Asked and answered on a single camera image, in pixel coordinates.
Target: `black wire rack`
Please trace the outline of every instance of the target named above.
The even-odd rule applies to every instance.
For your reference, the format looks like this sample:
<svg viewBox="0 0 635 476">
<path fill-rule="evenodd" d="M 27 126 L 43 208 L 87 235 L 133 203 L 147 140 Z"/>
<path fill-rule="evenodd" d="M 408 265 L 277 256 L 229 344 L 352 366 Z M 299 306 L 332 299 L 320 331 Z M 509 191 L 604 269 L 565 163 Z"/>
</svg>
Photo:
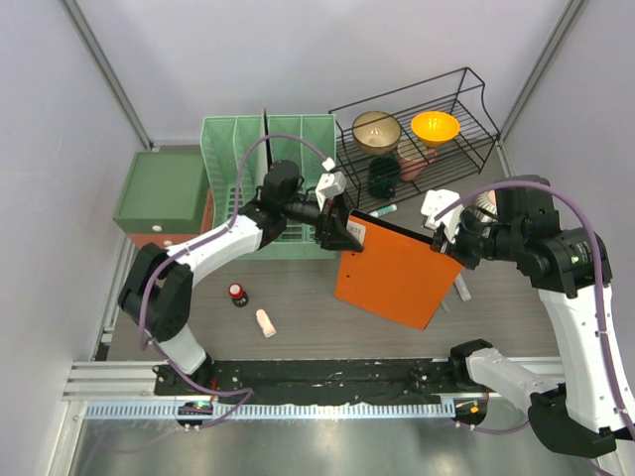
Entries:
<svg viewBox="0 0 635 476">
<path fill-rule="evenodd" d="M 434 189 L 464 177 L 480 174 L 500 136 L 500 131 L 485 108 L 485 82 L 470 67 L 416 82 L 392 91 L 355 101 L 328 111 L 336 113 L 339 138 L 337 160 L 347 175 L 346 195 L 349 204 L 362 211 L 372 211 L 389 204 L 407 200 L 429 189 Z M 435 97 L 419 103 L 418 99 Z M 361 151 L 353 140 L 353 128 L 342 127 L 342 123 L 352 124 L 354 117 L 366 111 L 383 111 L 391 114 L 402 127 L 401 141 L 411 153 L 419 154 L 413 166 L 419 172 L 408 181 L 399 179 L 408 169 L 395 171 L 398 163 L 397 149 L 384 156 L 385 167 L 380 170 L 384 180 L 390 183 L 390 191 L 385 196 L 370 186 L 371 162 L 377 157 Z M 411 130 L 410 123 L 425 111 L 442 111 L 451 114 L 460 123 L 459 134 L 451 141 L 433 150 L 419 141 Z M 377 163 L 372 174 L 377 173 Z"/>
</svg>

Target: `green dish rack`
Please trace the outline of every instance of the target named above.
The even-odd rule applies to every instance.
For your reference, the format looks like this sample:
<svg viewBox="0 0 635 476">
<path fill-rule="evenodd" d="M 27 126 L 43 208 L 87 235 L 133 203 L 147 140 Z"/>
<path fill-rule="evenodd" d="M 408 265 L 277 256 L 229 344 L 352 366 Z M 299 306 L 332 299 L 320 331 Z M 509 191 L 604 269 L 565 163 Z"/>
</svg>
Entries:
<svg viewBox="0 0 635 476">
<path fill-rule="evenodd" d="M 200 148 L 214 197 L 213 226 L 220 226 L 230 216 L 234 206 L 234 193 L 238 164 L 247 149 L 265 135 L 264 115 L 225 116 L 203 119 Z M 335 157 L 335 116 L 332 114 L 268 115 L 270 134 L 286 133 L 300 136 L 320 149 L 328 157 Z M 300 167 L 305 178 L 304 188 L 316 186 L 322 174 L 319 156 L 290 139 L 270 141 L 274 161 L 291 160 Z M 256 186 L 267 172 L 267 153 L 261 144 L 247 161 L 241 178 L 240 204 L 250 200 Z M 332 259 L 335 252 L 325 251 L 314 240 L 312 226 L 290 221 L 287 229 L 276 241 L 245 260 L 315 260 Z"/>
</svg>

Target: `teal marker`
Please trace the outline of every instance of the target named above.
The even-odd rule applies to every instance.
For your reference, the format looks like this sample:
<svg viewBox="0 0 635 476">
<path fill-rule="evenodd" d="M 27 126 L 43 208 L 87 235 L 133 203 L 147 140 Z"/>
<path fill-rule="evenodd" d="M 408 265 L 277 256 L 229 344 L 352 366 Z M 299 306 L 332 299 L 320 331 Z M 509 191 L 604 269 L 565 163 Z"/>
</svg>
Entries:
<svg viewBox="0 0 635 476">
<path fill-rule="evenodd" d="M 388 213 L 392 213 L 395 210 L 397 210 L 397 205 L 392 204 L 392 205 L 384 206 L 383 208 L 380 208 L 378 210 L 371 211 L 368 214 L 370 216 L 374 216 L 375 218 L 379 218 L 380 216 L 387 215 Z"/>
</svg>

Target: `dish drying rack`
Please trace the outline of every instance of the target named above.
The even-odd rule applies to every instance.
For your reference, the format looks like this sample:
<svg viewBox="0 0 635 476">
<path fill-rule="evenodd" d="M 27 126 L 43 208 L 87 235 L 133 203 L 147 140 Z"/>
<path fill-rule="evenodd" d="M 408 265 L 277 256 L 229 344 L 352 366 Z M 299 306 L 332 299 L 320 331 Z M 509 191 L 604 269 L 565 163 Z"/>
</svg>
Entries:
<svg viewBox="0 0 635 476">
<path fill-rule="evenodd" d="M 498 127 L 485 108 L 484 92 L 485 81 L 467 66 L 328 111 L 336 113 L 337 117 L 339 136 L 336 153 L 347 177 L 345 194 L 349 205 L 369 212 L 480 174 L 500 136 Z M 418 102 L 425 97 L 435 99 Z M 401 140 L 410 140 L 413 149 L 425 149 L 410 127 L 412 119 L 422 112 L 451 114 L 460 123 L 460 132 L 451 141 L 435 147 L 436 157 L 426 160 L 426 166 L 413 180 L 397 179 L 394 196 L 377 198 L 368 189 L 369 166 L 377 156 L 366 154 L 355 145 L 351 127 L 355 117 L 367 111 L 392 114 L 401 124 Z M 397 148 L 389 155 L 397 159 Z"/>
</svg>

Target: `white label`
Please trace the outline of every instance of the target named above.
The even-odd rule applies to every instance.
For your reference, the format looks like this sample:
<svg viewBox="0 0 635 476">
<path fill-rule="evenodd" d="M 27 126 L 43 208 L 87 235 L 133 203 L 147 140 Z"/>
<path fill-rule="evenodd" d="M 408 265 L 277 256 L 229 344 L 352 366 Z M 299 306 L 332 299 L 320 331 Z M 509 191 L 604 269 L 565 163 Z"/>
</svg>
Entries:
<svg viewBox="0 0 635 476">
<path fill-rule="evenodd" d="M 348 230 L 348 233 L 353 235 L 360 245 L 364 244 L 364 238 L 366 236 L 366 227 L 364 225 L 348 220 L 346 230 Z"/>
</svg>

